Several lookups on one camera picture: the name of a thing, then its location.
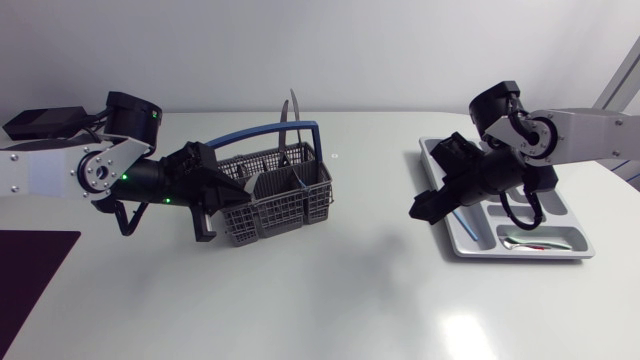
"gray plastic basket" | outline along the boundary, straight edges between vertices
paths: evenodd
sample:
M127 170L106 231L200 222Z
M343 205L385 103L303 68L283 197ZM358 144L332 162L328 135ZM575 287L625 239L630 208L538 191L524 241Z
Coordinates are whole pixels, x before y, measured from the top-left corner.
M333 202L331 175L322 162L319 131L315 122L267 125L230 134L209 143L217 148L247 137L301 127L313 131L315 151L306 142L287 146L284 151L287 166L278 167L283 156L279 149L239 155L218 162L223 172L243 186L257 176L250 203L222 210L227 232L235 246L282 234L303 224L326 220L329 205Z

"white table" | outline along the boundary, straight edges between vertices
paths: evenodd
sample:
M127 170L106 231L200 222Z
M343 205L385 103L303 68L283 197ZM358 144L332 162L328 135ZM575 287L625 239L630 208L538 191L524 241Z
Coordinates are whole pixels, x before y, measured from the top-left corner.
M278 118L165 114L157 155ZM596 163L556 167L593 259L461 259L442 223L408 211L428 186L418 138L476 137L468 116L303 118L318 121L334 178L329 220L246 247L223 231L196 243L186 208L151 206L124 238L88 203L0 199L0 228L82 231L6 359L640 358L640 194L624 181Z

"blue basket handle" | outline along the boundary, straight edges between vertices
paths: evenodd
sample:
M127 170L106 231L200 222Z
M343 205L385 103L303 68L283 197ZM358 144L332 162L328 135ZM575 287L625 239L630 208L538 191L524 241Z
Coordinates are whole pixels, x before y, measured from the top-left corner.
M211 140L207 143L207 146L211 146L214 149L221 148L225 145L232 144L234 142L248 139L258 135L264 135L280 131L289 130L303 130L309 129L313 135L313 148L315 149L315 157L317 162L322 162L322 145L320 144L320 129L318 123L315 121L296 121L289 123L278 123L256 126L250 129L244 129L236 131L234 133L221 136L215 140Z

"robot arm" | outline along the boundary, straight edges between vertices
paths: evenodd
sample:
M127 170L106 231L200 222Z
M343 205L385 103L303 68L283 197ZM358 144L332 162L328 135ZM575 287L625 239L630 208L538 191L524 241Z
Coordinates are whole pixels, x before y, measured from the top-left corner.
M81 107L25 111L5 131L13 140L40 140L0 150L0 197L89 200L97 210L115 214L125 236L134 232L148 204L185 206L196 241L210 241L216 233L209 216L250 201L250 195L218 169L215 151L204 144L187 143L159 161L146 159L155 151L161 118L156 105L117 92L110 92L107 109L93 116ZM103 125L104 135L89 129ZM88 134L72 137L81 129ZM123 200L140 203L131 221Z
M528 113L513 81L478 95L469 105L486 151L460 134L441 141L431 152L447 174L437 191L416 196L409 212L436 223L459 206L498 195L507 215L522 229L533 230L543 214L537 193L555 188L552 165L605 158L640 159L640 117L597 109L539 110ZM512 213L506 191L524 185L534 212L533 223Z

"white plastic tray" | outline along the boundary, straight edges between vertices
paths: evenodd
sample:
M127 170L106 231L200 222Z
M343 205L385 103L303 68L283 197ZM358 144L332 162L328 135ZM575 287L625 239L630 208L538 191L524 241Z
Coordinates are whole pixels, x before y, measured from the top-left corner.
M422 164L427 172L433 189L440 189L444 182L444 171L440 168L430 151L442 139L420 138L422 148ZM509 193L509 203L514 214L525 222L531 222L531 210L521 189ZM468 223L478 236L475 241L465 230L453 213L444 221L451 235L453 249L462 257L487 258L521 258L521 259L588 259L595 255L591 243L584 235L578 220L557 191L538 194L544 210L542 224L532 231L518 228L511 222L502 208L498 196L482 201L473 206L461 206L458 214ZM543 240L568 244L572 250L545 249L536 250L528 247L507 248L504 238L514 236L523 240Z

